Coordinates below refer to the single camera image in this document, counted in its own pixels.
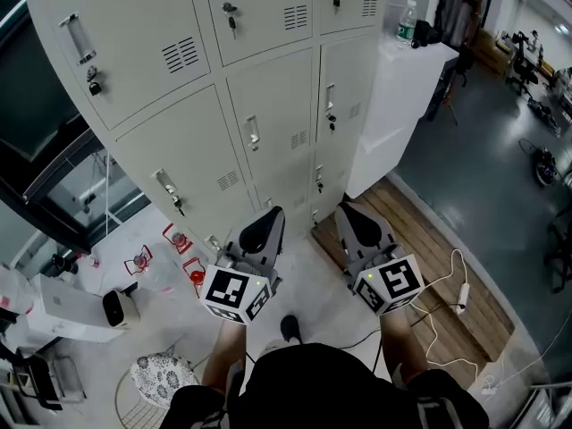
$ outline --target wooden floor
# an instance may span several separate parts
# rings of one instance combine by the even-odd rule
[[[377,212],[390,223],[401,246],[408,254],[415,255],[425,282],[450,273],[453,247],[389,181],[378,181],[355,202]],[[333,215],[319,223],[312,230],[312,235],[336,265],[344,270],[346,255],[338,241]],[[439,338],[430,351],[429,360],[444,364],[465,358],[476,363],[480,373],[487,362],[497,360],[514,331],[514,325],[468,265],[467,278],[471,290],[467,309],[462,315],[457,315],[455,307],[447,305],[458,301],[459,289],[465,280],[458,253],[454,257],[454,274],[425,290],[415,303],[427,311],[443,306],[433,313]],[[408,307],[407,311],[412,324],[423,315],[413,307]],[[429,317],[416,323],[413,329],[426,350],[434,338]],[[475,367],[464,362],[456,362],[445,369],[465,389],[475,380]]]

